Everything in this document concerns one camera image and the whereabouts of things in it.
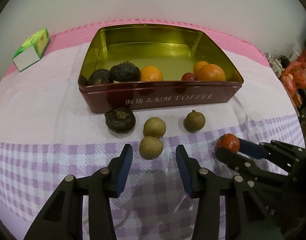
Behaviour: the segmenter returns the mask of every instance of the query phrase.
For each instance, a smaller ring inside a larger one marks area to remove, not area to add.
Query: red tin box
[[[198,61],[220,66],[226,82],[186,82]],[[164,81],[124,82],[87,86],[97,69],[129,61],[140,69],[158,67]],[[203,32],[171,25],[130,24],[98,30],[86,53],[78,85],[91,111],[112,108],[147,109],[168,106],[224,103],[241,88],[243,78],[225,53]]]

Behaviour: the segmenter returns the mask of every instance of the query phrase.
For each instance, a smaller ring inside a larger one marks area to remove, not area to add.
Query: table
[[[108,25],[159,23],[199,29],[228,55],[244,84],[227,103],[135,111],[135,130],[114,135],[104,115],[93,114],[78,91],[77,78],[96,31]],[[186,132],[182,121],[195,109],[204,113],[205,127]],[[138,153],[144,122],[162,118],[167,131],[163,153],[146,161]],[[304,147],[295,110],[265,57],[249,42],[202,26],[153,20],[121,19],[80,26],[51,36],[44,57],[22,73],[11,65],[0,83],[0,218],[23,239],[39,210],[67,174],[89,176],[133,146],[133,163],[125,191],[111,200],[118,239],[190,239],[197,200],[184,193],[175,161],[183,144],[190,156],[217,175],[236,173],[214,159],[214,142],[224,133],[256,143],[271,139]],[[283,171],[268,161],[258,165]],[[225,235],[221,199],[220,239]],[[87,197],[83,230],[88,239]]]

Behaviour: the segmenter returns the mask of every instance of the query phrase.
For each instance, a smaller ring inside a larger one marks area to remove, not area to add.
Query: small red fruit
[[[234,134],[227,133],[217,140],[216,146],[218,148],[224,147],[234,153],[237,153],[240,149],[240,141]]]
[[[193,73],[187,72],[182,76],[181,81],[196,81],[196,76]]]

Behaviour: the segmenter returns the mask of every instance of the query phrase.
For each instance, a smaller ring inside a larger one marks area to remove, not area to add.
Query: purple checkered cloth
[[[133,146],[133,163],[125,190],[111,199],[112,217],[118,239],[190,239],[197,212],[197,200],[184,193],[175,161],[175,148],[183,144],[189,156],[217,175],[231,178],[236,173],[214,158],[214,142],[234,133],[255,143],[272,139],[304,147],[296,115],[250,121],[235,127],[163,138],[164,151],[155,160],[139,156],[139,142]],[[0,201],[26,221],[33,221],[53,190],[67,174],[89,176],[118,156],[125,143],[90,145],[20,145],[0,142]],[[259,160],[259,167],[278,173],[274,164]],[[83,230],[88,239],[87,197]],[[221,198],[219,239],[225,236],[224,199]]]

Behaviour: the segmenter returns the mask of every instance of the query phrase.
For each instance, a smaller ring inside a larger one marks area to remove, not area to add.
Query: orange
[[[157,67],[146,66],[141,69],[140,81],[163,81],[163,74]]]
[[[193,74],[197,75],[197,73],[201,69],[201,67],[204,67],[207,64],[208,63],[206,61],[199,61],[199,62],[195,63],[195,65],[193,67]]]
[[[208,64],[199,70],[197,81],[226,81],[226,77],[218,65]]]

